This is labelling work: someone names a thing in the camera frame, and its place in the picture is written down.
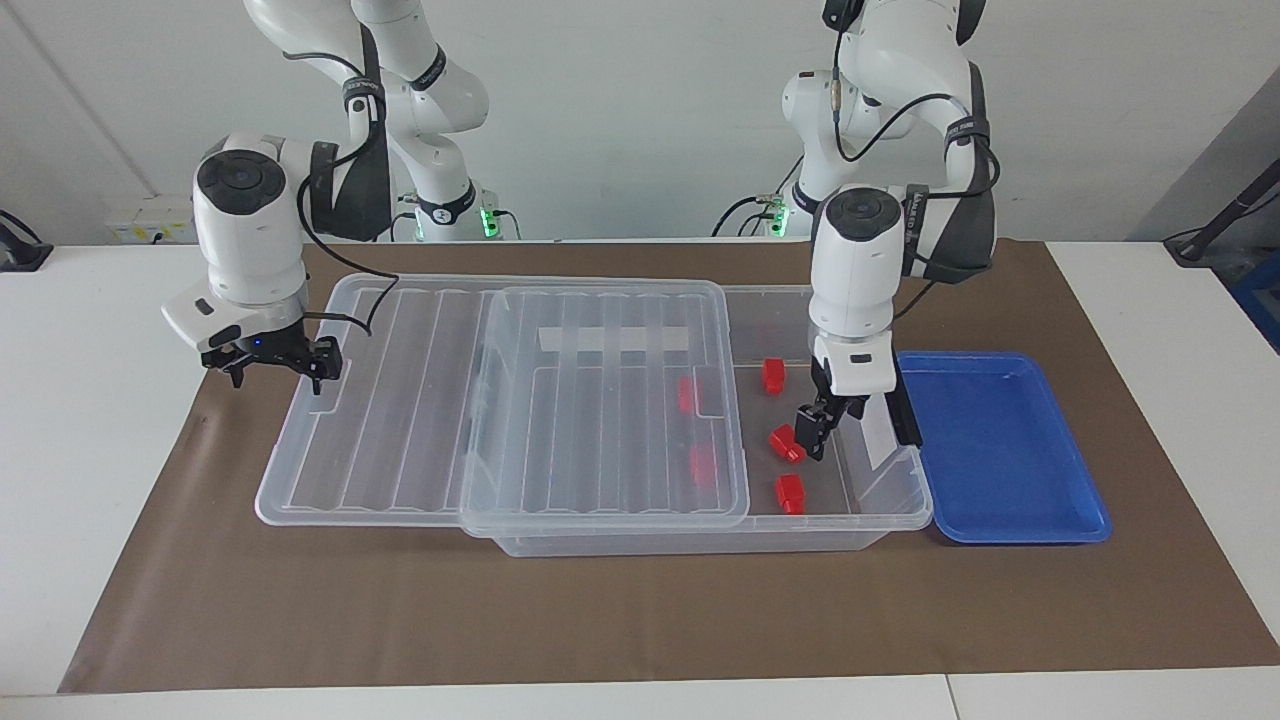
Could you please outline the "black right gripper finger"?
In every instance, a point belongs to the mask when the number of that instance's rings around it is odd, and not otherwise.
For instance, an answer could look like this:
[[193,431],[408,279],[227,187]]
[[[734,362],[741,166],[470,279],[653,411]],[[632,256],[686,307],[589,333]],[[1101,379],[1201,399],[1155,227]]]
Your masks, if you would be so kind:
[[292,368],[308,378],[314,396],[319,396],[324,384],[339,380],[344,366],[340,346],[335,340],[306,340],[301,348],[292,352]]
[[234,389],[239,389],[243,386],[246,352],[242,350],[214,348],[200,354],[200,360],[204,368],[228,375]]

